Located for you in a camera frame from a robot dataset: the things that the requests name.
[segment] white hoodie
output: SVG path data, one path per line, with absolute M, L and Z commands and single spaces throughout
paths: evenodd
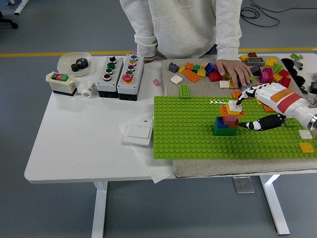
M 137 52 L 199 58 L 216 43 L 218 60 L 239 60 L 242 0 L 120 0 L 135 30 Z

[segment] robotic hand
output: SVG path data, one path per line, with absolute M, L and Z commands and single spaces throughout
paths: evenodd
M 248 97 L 257 98 L 278 114 L 248 123 L 241 122 L 239 123 L 241 127 L 268 130 L 284 125 L 286 118 L 296 118 L 303 127 L 309 130 L 317 128 L 317 107 L 279 83 L 266 83 L 244 90 L 239 96 L 237 105 Z

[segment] yellow floor line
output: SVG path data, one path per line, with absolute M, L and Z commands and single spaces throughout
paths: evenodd
M 300 47 L 300 48 L 240 48 L 239 52 L 266 52 L 266 51 L 286 51 L 302 52 L 317 51 L 317 47 Z M 62 56 L 70 52 L 48 52 L 48 53 L 17 53 L 17 54 L 0 54 L 2 57 L 38 57 L 38 56 Z M 91 55 L 125 55 L 130 51 L 90 51 Z

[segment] person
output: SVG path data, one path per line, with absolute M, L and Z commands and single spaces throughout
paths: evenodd
M 137 54 L 145 61 L 199 58 L 217 50 L 216 66 L 238 87 L 250 83 L 249 67 L 238 59 L 242 0 L 120 0 L 135 31 Z

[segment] beige fabric mat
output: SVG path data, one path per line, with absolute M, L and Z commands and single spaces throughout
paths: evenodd
M 167 59 L 162 62 L 162 79 L 164 81 L 165 95 L 179 96 L 179 85 L 188 85 L 191 96 L 231 96 L 232 89 L 220 89 L 219 82 L 210 82 L 209 78 L 201 78 L 198 82 L 192 83 L 185 75 L 176 73 L 183 78 L 179 84 L 170 81 L 175 74 L 168 70 L 168 65 L 172 62 L 178 66 L 183 66 L 186 62 L 203 65 L 206 62 L 215 63 L 215 57 L 204 59 Z M 259 83 L 259 78 L 255 77 L 255 83 Z M 302 95 L 294 80 L 290 84 L 290 89 Z M 238 175 L 265 172 L 301 171 L 317 169 L 317 159 L 253 159 L 253 160 L 173 160 L 173 168 L 177 177 L 208 177 L 218 175 Z

